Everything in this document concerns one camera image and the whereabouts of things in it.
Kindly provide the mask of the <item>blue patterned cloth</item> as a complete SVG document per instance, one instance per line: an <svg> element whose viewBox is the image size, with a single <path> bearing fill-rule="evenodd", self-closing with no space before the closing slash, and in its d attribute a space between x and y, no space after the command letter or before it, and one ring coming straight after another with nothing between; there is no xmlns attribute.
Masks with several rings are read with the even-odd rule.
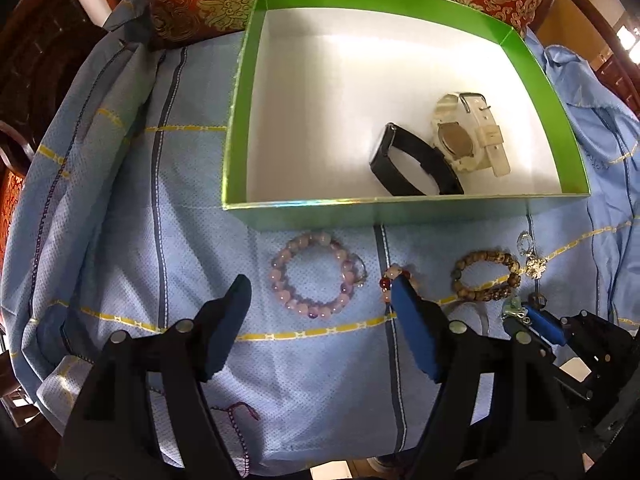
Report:
<svg viewBox="0 0 640 480"><path fill-rule="evenodd" d="M267 270L288 240L221 207L224 134L242 38L146 47L148 0L125 0L58 109L14 211L1 307L17 380L62 431L115 330L160 333L234 278L252 304L226 367L204 386L241 474L412 448L436 398L378 289L399 263L427 296L450 292L454 260L513 249L532 228L556 315L587 310L639 325L639 123L563 47L526 38L567 111L588 172L586 200L530 217L344 229L369 276L327 321L285 310Z"/></svg>

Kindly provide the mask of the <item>black fitness band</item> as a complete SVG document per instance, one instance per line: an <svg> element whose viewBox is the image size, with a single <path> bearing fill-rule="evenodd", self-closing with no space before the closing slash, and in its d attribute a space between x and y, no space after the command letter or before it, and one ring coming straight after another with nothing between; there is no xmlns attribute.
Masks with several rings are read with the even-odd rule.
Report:
<svg viewBox="0 0 640 480"><path fill-rule="evenodd" d="M442 152L393 122L385 125L369 166L391 196L464 194Z"/></svg>

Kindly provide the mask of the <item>white wristwatch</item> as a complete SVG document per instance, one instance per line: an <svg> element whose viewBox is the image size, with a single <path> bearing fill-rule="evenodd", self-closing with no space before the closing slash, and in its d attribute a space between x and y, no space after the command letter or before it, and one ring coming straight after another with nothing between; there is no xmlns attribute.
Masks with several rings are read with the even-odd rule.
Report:
<svg viewBox="0 0 640 480"><path fill-rule="evenodd" d="M485 169L496 178L510 174L501 129L482 94L445 94L434 108L432 127L434 145L457 174Z"/></svg>

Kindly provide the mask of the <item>silver charm pendant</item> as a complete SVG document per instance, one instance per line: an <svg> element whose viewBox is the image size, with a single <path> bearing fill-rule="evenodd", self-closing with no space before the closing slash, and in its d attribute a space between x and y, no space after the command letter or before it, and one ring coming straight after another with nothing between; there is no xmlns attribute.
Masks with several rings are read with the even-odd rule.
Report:
<svg viewBox="0 0 640 480"><path fill-rule="evenodd" d="M516 247L524 257L524 273L531 280L540 280L544 271L547 270L547 260L538 255L533 234L529 231L521 232L516 241Z"/></svg>

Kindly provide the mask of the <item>green jade charm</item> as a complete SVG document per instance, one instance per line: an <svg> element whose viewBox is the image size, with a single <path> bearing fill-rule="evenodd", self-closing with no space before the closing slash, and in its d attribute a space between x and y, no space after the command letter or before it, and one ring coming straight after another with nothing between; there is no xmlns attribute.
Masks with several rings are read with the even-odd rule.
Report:
<svg viewBox="0 0 640 480"><path fill-rule="evenodd" d="M501 318L516 318L523 325L532 324L532 319L528 315L528 310L522 305L520 298L510 297L502 305Z"/></svg>

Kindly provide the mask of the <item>green cardboard box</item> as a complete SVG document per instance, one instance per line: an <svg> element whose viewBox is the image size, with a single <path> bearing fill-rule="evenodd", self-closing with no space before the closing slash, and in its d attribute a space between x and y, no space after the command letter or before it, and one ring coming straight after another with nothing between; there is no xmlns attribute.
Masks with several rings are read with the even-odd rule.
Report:
<svg viewBox="0 0 640 480"><path fill-rule="evenodd" d="M476 92L511 172L463 195L391 196L370 170L389 122L428 144L447 93ZM581 200L560 99L520 35L449 0L256 0L224 149L222 206L258 230L511 217Z"/></svg>

